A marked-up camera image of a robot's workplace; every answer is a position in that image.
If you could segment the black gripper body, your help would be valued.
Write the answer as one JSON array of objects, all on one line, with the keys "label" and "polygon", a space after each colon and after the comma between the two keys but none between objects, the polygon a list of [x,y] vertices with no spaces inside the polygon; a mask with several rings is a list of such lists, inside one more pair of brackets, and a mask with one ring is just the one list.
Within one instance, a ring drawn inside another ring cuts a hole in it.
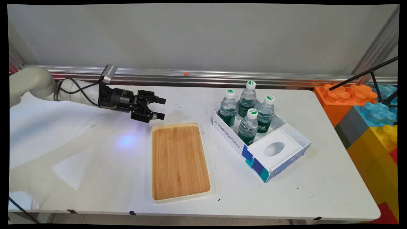
[{"label": "black gripper body", "polygon": [[154,92],[138,90],[136,94],[130,90],[110,88],[107,85],[99,86],[98,104],[100,107],[130,113],[130,118],[136,121],[149,123],[155,119],[155,114],[148,108],[155,102]]}]

